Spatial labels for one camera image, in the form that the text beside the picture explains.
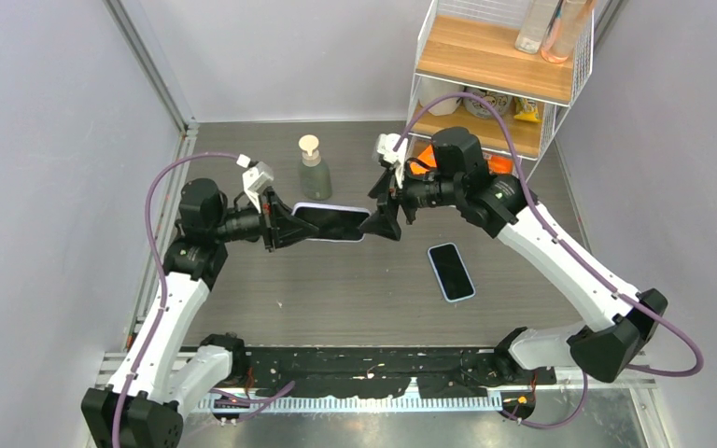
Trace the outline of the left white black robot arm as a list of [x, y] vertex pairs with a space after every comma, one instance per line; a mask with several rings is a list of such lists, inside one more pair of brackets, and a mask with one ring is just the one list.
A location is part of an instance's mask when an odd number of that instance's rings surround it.
[[165, 252], [148, 320], [103, 388], [90, 388], [81, 411], [98, 447], [176, 447], [189, 414], [217, 383], [240, 385], [249, 372], [242, 340], [211, 335], [193, 358], [173, 369], [183, 339], [206, 301], [234, 241], [287, 247], [317, 234], [266, 187], [257, 203], [229, 206], [215, 181], [181, 190], [177, 236]]

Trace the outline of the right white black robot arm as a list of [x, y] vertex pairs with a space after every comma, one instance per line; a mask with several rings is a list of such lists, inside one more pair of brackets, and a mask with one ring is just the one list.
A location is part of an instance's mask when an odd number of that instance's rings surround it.
[[377, 209], [360, 230], [398, 241], [399, 212], [412, 223], [419, 209], [454, 206], [467, 222], [526, 259], [581, 317], [566, 327], [512, 331], [496, 348], [499, 377], [514, 384], [541, 367], [575, 366], [600, 382], [614, 382], [652, 338], [653, 316], [668, 306], [664, 295], [654, 288], [638, 291], [563, 234], [515, 175], [490, 170], [478, 138], [467, 129], [434, 135], [435, 165], [422, 175], [411, 174], [407, 145], [395, 133], [376, 140], [373, 156], [385, 171], [368, 194]]

